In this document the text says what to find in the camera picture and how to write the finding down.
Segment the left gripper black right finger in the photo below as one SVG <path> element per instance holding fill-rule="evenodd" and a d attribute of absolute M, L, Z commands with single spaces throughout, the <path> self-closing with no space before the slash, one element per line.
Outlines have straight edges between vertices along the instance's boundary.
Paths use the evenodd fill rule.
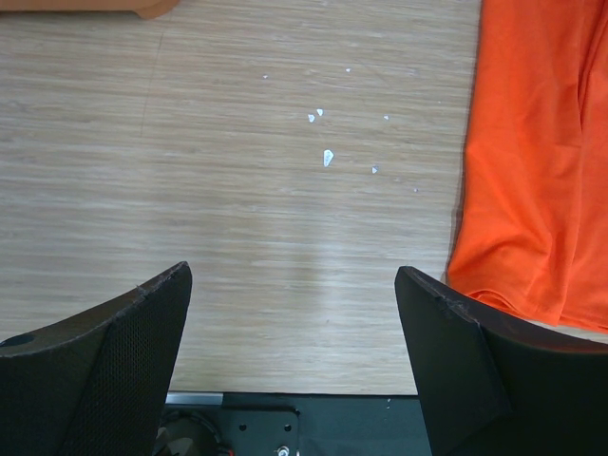
<path fill-rule="evenodd" d="M 396 300 L 435 455 L 603 455 L 607 347 L 401 267 Z"/>

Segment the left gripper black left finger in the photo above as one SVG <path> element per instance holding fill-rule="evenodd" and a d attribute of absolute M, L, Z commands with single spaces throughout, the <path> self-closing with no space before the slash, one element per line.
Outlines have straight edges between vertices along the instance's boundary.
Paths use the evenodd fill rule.
<path fill-rule="evenodd" d="M 180 262 L 1 344 L 4 455 L 150 455 L 191 298 Z"/>

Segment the orange t-shirt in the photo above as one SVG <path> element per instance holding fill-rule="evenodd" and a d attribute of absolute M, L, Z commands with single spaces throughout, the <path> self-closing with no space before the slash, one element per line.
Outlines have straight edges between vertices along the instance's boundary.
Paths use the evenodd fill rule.
<path fill-rule="evenodd" d="M 449 285 L 605 332 L 605 2 L 483 2 L 464 175 Z"/>

